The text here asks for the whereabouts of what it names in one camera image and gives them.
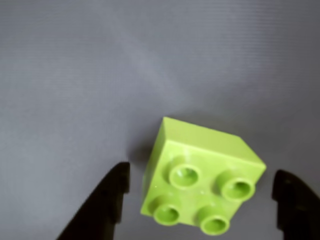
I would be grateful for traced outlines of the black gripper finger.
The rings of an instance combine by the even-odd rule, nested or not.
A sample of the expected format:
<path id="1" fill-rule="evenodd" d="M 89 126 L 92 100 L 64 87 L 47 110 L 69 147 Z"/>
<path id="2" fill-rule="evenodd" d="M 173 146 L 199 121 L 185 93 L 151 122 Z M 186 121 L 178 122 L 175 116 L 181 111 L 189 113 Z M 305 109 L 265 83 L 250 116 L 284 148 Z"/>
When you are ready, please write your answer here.
<path id="1" fill-rule="evenodd" d="M 278 170 L 271 197 L 277 202 L 276 226 L 284 240 L 320 238 L 320 197 L 299 177 Z"/>
<path id="2" fill-rule="evenodd" d="M 112 240 L 130 191 L 130 163 L 116 164 L 70 220 L 59 240 Z"/>

